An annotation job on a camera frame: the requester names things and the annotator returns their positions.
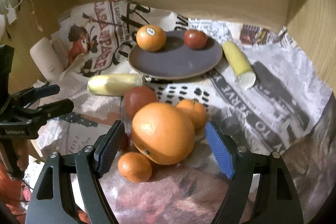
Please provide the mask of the newspaper print cloth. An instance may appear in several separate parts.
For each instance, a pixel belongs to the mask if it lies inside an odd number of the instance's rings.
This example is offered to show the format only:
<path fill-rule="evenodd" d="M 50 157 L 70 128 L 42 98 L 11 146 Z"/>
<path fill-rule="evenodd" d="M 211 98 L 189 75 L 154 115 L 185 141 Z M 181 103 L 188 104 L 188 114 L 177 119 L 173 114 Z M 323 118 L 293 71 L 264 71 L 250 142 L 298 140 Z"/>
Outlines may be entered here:
<path fill-rule="evenodd" d="M 164 103 L 198 100 L 209 120 L 252 152 L 279 152 L 297 189 L 303 221 L 309 223 L 335 185 L 335 96 L 286 30 L 265 36 L 263 46 L 241 46 L 257 76 L 248 90 L 238 85 L 226 61 L 205 76 L 151 87 Z M 130 130 L 124 99 L 89 94 L 88 77 L 79 69 L 62 77 L 54 100 L 69 98 L 75 109 L 39 131 L 37 146 L 44 156 L 54 150 L 78 152 L 118 118 Z M 203 132 L 186 160 L 157 168 L 151 182 L 127 182 L 116 168 L 101 179 L 121 223 L 210 223 L 229 184 Z"/>

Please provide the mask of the small mandarin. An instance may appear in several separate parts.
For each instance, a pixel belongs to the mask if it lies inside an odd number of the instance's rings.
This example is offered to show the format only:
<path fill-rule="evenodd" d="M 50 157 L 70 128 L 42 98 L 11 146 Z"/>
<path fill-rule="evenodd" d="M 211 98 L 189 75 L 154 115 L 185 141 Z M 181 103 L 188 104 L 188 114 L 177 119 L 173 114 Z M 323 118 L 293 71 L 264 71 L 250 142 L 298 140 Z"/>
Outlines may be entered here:
<path fill-rule="evenodd" d="M 177 108 L 189 116 L 195 129 L 201 128 L 207 121 L 206 108 L 197 100 L 184 99 L 177 104 Z"/>
<path fill-rule="evenodd" d="M 120 175 L 133 183 L 146 182 L 152 175 L 150 161 L 140 153 L 125 153 L 118 160 L 117 167 Z"/>

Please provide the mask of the large orange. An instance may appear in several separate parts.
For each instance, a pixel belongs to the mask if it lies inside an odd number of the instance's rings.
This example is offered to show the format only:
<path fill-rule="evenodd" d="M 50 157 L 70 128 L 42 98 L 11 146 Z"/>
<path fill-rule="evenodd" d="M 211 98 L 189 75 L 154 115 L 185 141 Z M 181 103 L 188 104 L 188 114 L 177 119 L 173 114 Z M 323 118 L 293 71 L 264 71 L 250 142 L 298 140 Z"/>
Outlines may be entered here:
<path fill-rule="evenodd" d="M 189 116 L 167 103 L 141 108 L 131 122 L 134 146 L 159 165 L 183 161 L 195 145 L 195 128 Z"/>

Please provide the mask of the dark round plate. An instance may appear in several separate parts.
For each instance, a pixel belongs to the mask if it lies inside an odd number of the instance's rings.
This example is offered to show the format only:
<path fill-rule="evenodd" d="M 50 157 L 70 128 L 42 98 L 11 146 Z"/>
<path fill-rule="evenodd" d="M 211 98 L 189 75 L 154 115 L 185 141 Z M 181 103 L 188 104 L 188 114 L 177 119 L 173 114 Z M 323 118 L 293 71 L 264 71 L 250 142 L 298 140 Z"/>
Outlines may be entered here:
<path fill-rule="evenodd" d="M 201 50 L 185 45 L 184 31 L 166 33 L 166 43 L 158 52 L 148 52 L 134 46 L 129 53 L 129 65 L 138 73 L 160 80 L 181 80 L 202 75 L 218 65 L 223 57 L 221 45 L 208 38 Z"/>

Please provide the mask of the orange with Dole sticker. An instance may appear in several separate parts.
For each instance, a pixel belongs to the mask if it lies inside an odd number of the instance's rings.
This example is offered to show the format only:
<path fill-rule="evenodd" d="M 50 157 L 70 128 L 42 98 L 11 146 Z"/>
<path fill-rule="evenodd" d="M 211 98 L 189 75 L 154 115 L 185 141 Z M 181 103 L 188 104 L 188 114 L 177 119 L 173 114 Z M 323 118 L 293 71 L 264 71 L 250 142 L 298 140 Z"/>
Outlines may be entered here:
<path fill-rule="evenodd" d="M 145 25 L 137 31 L 136 42 L 144 51 L 157 52 L 166 43 L 166 33 L 158 26 Z"/>

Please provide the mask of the small mandarin front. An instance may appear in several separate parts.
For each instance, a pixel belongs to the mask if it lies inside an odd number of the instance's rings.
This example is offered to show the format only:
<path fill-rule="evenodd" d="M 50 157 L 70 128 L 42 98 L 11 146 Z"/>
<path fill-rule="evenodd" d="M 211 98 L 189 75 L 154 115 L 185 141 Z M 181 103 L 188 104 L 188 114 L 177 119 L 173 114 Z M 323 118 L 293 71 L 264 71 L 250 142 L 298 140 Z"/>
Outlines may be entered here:
<path fill-rule="evenodd" d="M 133 183 L 146 182 L 152 175 L 150 161 L 140 153 L 125 153 L 118 160 L 117 167 L 120 175 Z"/>

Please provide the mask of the yellow banana piece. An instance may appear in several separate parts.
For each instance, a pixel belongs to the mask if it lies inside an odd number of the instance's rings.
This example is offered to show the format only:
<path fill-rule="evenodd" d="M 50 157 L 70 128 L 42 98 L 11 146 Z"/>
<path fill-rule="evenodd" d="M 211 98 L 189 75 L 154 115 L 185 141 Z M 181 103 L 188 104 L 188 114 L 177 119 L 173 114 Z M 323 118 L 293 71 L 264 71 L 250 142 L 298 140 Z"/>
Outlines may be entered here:
<path fill-rule="evenodd" d="M 222 48 L 224 55 L 234 72 L 236 82 L 244 90 L 253 87 L 256 82 L 256 74 L 244 53 L 231 41 L 224 42 Z"/>
<path fill-rule="evenodd" d="M 143 86 L 145 78 L 137 74 L 110 74 L 97 75 L 89 79 L 87 90 L 90 94 L 97 96 L 121 97 L 128 90 Z"/>

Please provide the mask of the dark red grapes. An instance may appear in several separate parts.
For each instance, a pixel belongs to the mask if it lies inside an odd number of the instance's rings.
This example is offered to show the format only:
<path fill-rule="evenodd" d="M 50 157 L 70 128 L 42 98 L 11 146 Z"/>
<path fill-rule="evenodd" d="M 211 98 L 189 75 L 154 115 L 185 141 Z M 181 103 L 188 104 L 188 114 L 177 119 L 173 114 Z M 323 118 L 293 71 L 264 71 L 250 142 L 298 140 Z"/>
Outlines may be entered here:
<path fill-rule="evenodd" d="M 130 143 L 129 136 L 127 134 L 124 134 L 120 145 L 120 150 L 127 151 L 129 149 L 129 143 Z"/>

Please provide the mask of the printed canvas tote bag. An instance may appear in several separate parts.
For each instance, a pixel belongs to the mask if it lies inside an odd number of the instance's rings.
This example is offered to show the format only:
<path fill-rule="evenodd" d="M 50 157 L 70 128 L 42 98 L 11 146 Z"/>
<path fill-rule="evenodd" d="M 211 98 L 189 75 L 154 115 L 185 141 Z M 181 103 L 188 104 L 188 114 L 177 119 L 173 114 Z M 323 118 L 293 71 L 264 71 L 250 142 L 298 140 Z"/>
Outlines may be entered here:
<path fill-rule="evenodd" d="M 128 0 L 87 3 L 60 20 L 59 38 L 67 48 L 66 67 L 84 77 L 121 69 L 144 25 L 183 31 L 189 19 Z"/>

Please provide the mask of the red tomato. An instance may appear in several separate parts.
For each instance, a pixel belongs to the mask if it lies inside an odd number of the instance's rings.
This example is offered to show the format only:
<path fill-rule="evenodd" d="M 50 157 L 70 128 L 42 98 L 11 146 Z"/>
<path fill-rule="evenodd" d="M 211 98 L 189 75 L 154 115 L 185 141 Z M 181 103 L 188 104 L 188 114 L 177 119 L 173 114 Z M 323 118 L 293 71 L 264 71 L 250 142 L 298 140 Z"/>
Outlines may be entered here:
<path fill-rule="evenodd" d="M 184 42 L 193 50 L 200 50 L 206 46 L 207 35 L 199 30 L 187 30 L 184 34 Z"/>
<path fill-rule="evenodd" d="M 129 119 L 133 119 L 135 114 L 143 106 L 152 102 L 158 102 L 155 92 L 146 86 L 137 86 L 128 90 L 124 97 L 125 111 Z"/>

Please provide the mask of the small mandarin back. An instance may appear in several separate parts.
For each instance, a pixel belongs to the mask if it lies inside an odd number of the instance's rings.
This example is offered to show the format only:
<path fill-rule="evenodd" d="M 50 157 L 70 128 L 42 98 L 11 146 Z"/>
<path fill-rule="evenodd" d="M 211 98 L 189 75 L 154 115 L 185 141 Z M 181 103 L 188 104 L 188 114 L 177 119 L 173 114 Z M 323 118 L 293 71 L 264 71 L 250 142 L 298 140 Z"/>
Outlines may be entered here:
<path fill-rule="evenodd" d="M 206 108 L 197 100 L 184 99 L 177 104 L 177 108 L 189 116 L 195 129 L 201 128 L 207 121 Z"/>

